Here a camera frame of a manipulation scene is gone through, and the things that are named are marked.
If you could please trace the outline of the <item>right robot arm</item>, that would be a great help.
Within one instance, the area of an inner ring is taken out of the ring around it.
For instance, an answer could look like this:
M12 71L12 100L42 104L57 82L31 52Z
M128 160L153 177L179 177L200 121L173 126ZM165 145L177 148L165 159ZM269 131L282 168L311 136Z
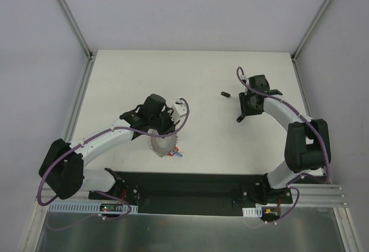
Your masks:
M247 116L267 113L287 132L282 163L264 174L259 184L247 191L250 200L265 205L278 199L299 178L310 176L310 171L329 169L328 126L323 119L312 119L301 114L279 90L270 88L264 75L246 78L238 68L237 78L245 87L239 93L240 115L237 122Z

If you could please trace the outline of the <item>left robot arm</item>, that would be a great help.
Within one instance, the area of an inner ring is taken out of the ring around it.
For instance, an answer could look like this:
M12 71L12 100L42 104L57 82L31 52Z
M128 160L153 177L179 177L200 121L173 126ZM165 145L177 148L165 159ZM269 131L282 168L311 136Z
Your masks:
M101 192L108 199L121 197L123 180L109 169L89 170L88 164L113 148L134 141L140 136L149 138L150 149L160 157L172 155L178 141L177 133L189 117L189 105L179 98L172 106L157 95L149 95L142 104L124 112L101 131L79 140L55 140L39 169L41 182L37 200L48 185L55 198L68 199L79 191Z

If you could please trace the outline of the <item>metal disc with keyrings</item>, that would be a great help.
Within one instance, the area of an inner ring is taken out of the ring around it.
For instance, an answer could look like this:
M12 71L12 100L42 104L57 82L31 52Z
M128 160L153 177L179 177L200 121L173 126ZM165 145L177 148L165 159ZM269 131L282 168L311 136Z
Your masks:
M171 152L175 150L178 142L177 134L171 135L169 137L149 137L149 147L158 156L164 157L168 156Z

